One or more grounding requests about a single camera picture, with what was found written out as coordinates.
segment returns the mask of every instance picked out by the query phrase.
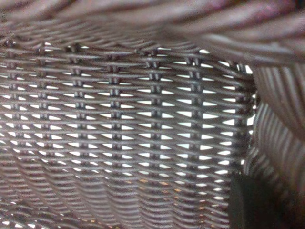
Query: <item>synthetic rattan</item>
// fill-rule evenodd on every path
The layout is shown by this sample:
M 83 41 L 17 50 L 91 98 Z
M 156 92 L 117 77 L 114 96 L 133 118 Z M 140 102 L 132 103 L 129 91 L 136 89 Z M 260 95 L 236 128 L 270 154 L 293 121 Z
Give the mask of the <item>synthetic rattan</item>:
M 245 159 L 304 224 L 305 17 L 293 1 L 0 9 L 3 228 L 229 228 Z

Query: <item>curved wicker edge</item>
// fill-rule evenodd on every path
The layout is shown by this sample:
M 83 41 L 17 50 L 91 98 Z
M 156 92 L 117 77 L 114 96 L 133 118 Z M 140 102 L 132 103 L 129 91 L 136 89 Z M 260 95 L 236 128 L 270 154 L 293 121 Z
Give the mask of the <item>curved wicker edge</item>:
M 305 226 L 305 143 L 261 102 L 256 118 L 254 146 L 244 171 L 264 181 L 287 214 L 291 224 Z
M 46 38 L 100 48 L 150 49 L 157 43 L 180 50 L 205 47 L 217 56 L 255 65 L 305 61 L 305 10 L 297 11 L 292 0 L 18 0 L 0 2 L 0 10 L 9 21 L 0 34 L 6 39 L 18 35 L 28 47 Z M 101 39 L 102 34 L 108 39 Z

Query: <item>black object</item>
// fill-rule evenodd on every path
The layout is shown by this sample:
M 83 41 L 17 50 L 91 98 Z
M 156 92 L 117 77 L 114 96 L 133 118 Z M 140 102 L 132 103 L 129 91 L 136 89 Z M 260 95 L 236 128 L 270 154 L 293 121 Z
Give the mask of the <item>black object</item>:
M 231 229 L 289 229 L 271 199 L 263 184 L 248 176 L 234 175 L 229 200 Z

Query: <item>wicker basket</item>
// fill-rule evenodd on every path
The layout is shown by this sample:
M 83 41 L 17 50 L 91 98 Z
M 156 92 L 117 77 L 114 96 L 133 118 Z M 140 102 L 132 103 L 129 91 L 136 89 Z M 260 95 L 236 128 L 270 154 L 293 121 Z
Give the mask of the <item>wicker basket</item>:
M 300 5 L 0 0 L 0 10 L 1 228 L 229 228 L 230 177 L 242 171 L 305 225 Z

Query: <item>woven pattern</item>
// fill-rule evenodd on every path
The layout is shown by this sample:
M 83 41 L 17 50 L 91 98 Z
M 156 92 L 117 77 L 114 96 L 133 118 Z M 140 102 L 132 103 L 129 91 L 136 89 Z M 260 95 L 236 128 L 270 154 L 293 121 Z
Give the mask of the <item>woven pattern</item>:
M 279 65 L 305 61 L 305 10 L 295 2 L 3 0 L 0 34 L 3 41 L 17 34 L 25 46 L 199 46 L 235 62 Z
M 262 99 L 245 173 L 302 227 L 296 2 L 1 0 L 0 195 L 52 224 L 228 228 L 230 174 L 254 113 L 254 81 L 238 62 Z
M 125 228 L 227 228 L 253 115 L 245 66 L 201 52 L 1 47 L 0 193 Z
M 34 209 L 24 202 L 0 201 L 2 229 L 109 229 L 95 221 L 82 221 L 73 215 L 56 215 L 48 209 Z

